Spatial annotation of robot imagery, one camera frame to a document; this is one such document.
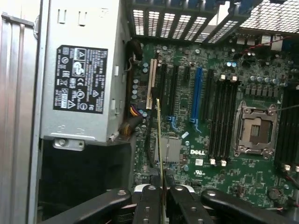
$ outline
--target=warning label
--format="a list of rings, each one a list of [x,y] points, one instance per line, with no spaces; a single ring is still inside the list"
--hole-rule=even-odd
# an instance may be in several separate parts
[[[108,49],[57,49],[54,110],[103,113]]]

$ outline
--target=white sticker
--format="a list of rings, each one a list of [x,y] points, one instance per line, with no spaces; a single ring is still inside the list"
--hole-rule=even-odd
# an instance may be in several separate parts
[[[195,165],[196,166],[202,166],[204,164],[204,160],[201,160],[201,159],[196,159],[195,160]]]
[[[187,137],[189,135],[189,132],[185,132],[184,134],[182,134],[182,139],[184,139],[185,137]]]

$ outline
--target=white pci slot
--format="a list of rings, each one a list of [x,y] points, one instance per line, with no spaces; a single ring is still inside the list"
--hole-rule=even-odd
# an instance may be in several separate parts
[[[153,104],[151,88],[155,85],[156,68],[157,68],[157,59],[151,59],[150,60],[150,69],[149,69],[148,95],[147,95],[147,99],[146,99],[146,109],[149,109],[149,110],[151,110],[152,104]]]

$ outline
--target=power supply unit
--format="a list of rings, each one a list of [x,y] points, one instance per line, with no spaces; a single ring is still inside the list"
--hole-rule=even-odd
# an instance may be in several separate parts
[[[122,1],[50,1],[41,138],[54,147],[105,144],[123,120],[125,43]]]

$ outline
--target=cable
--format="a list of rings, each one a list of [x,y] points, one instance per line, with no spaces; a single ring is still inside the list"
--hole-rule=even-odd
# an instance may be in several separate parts
[[[254,49],[254,48],[258,48],[258,47],[261,47],[261,46],[266,45],[266,44],[271,44],[271,43],[275,43],[275,42],[278,42],[278,41],[282,41],[282,40],[287,39],[287,38],[291,38],[291,36],[286,36],[286,37],[284,37],[284,38],[280,38],[279,40],[270,41],[270,42],[267,42],[267,43],[260,43],[260,44],[257,44],[257,45],[255,45],[255,46],[252,46],[252,47],[250,47],[250,48],[244,50],[244,51],[242,52],[242,54],[244,54],[244,53],[246,53],[246,52],[248,52],[249,50],[252,50],[252,49]]]
[[[124,71],[130,71],[132,69],[132,63],[131,63],[132,59],[133,59],[132,57],[129,58],[130,67],[127,70],[124,70]]]

